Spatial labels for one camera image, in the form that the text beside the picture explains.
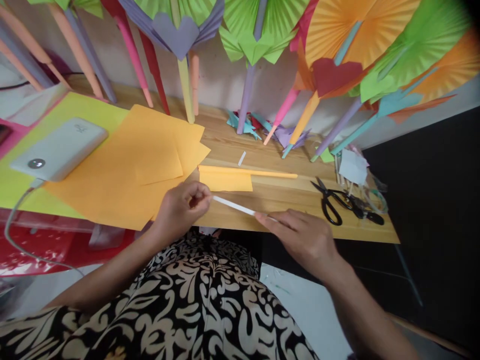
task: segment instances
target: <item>person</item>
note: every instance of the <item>person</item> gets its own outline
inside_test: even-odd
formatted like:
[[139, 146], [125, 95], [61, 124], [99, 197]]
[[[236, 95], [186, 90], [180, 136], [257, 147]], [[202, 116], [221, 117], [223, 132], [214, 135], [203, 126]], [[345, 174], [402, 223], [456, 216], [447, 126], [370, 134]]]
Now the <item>person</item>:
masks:
[[[317, 359], [259, 282], [259, 259], [189, 231], [211, 199], [200, 182], [169, 190], [139, 239], [39, 313], [2, 323], [0, 359]], [[417, 359], [339, 255], [324, 220], [291, 209], [269, 216], [255, 214], [328, 289], [357, 359]]]

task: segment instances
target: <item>scissors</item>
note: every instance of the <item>scissors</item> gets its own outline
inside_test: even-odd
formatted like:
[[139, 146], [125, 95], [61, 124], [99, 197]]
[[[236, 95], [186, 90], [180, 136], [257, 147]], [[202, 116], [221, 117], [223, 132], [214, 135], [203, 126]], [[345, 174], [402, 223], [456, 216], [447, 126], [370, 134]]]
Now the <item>scissors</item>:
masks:
[[[319, 192], [323, 194], [323, 198], [321, 199], [321, 208], [329, 222], [336, 226], [340, 226], [344, 223], [340, 214], [334, 208], [329, 198], [334, 198], [344, 208], [353, 211], [357, 218], [364, 218], [364, 211], [356, 205], [354, 199], [348, 193], [341, 190], [327, 189], [327, 187], [324, 185], [322, 180], [318, 178], [318, 176], [316, 176], [315, 178], [318, 184], [314, 183], [313, 181], [310, 182]], [[330, 212], [334, 215], [335, 220], [331, 217]]]

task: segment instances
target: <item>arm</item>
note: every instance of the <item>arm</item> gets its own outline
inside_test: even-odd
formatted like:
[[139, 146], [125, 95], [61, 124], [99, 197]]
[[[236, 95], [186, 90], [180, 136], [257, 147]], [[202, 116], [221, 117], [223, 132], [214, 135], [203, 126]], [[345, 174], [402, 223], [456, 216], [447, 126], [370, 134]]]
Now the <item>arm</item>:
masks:
[[94, 314], [130, 286], [162, 249], [185, 234], [210, 207], [209, 188], [197, 181], [169, 190], [155, 222], [138, 240], [53, 299], [45, 308], [69, 306]]
[[341, 327], [359, 359], [418, 359], [417, 352], [375, 302], [335, 247], [326, 221], [289, 209], [256, 219], [330, 292]]

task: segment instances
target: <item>white power bank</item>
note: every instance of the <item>white power bank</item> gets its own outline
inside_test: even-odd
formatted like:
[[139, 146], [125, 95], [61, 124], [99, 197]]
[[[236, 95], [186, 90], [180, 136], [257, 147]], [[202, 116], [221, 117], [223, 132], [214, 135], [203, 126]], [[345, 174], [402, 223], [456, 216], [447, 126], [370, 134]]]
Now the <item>white power bank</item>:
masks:
[[12, 161], [10, 167], [38, 179], [59, 182], [108, 135], [103, 127], [74, 117]]

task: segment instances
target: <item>charging cable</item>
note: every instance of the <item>charging cable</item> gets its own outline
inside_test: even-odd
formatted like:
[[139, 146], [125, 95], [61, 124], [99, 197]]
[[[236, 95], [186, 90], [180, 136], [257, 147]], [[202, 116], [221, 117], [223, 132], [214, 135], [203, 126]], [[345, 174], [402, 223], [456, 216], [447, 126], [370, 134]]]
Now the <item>charging cable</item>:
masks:
[[5, 225], [5, 232], [4, 232], [4, 235], [5, 235], [5, 238], [8, 240], [8, 242], [10, 243], [10, 245], [12, 245], [14, 248], [16, 248], [17, 250], [21, 251], [23, 254], [31, 257], [31, 258], [34, 258], [34, 259], [37, 259], [37, 260], [40, 260], [40, 261], [43, 261], [43, 262], [46, 262], [46, 263], [50, 263], [50, 264], [55, 264], [55, 265], [60, 265], [60, 266], [63, 266], [65, 268], [69, 268], [69, 269], [72, 269], [72, 270], [75, 270], [76, 272], [78, 272], [82, 278], [85, 276], [83, 272], [81, 272], [79, 269], [77, 269], [76, 267], [74, 266], [70, 266], [68, 264], [65, 264], [65, 263], [61, 263], [61, 262], [57, 262], [57, 261], [53, 261], [53, 260], [48, 260], [46, 258], [43, 258], [43, 257], [40, 257], [40, 256], [37, 256], [35, 254], [32, 254], [31, 252], [28, 252], [26, 251], [24, 248], [22, 248], [20, 245], [16, 244], [15, 241], [12, 240], [12, 238], [10, 237], [10, 225], [12, 224], [12, 221], [14, 219], [14, 216], [15, 216], [15, 213], [17, 212], [18, 208], [20, 207], [20, 205], [24, 202], [25, 198], [30, 194], [32, 193], [35, 189], [38, 189], [39, 187], [41, 187], [43, 184], [44, 184], [45, 181], [43, 181], [42, 179], [35, 179], [34, 181], [32, 181], [32, 183], [30, 184], [30, 188], [25, 191], [25, 193], [21, 196], [21, 198], [18, 200], [18, 202], [15, 204], [15, 206], [13, 207], [13, 209], [11, 210], [10, 212], [10, 216], [8, 217], [8, 220], [6, 221], [6, 225]]

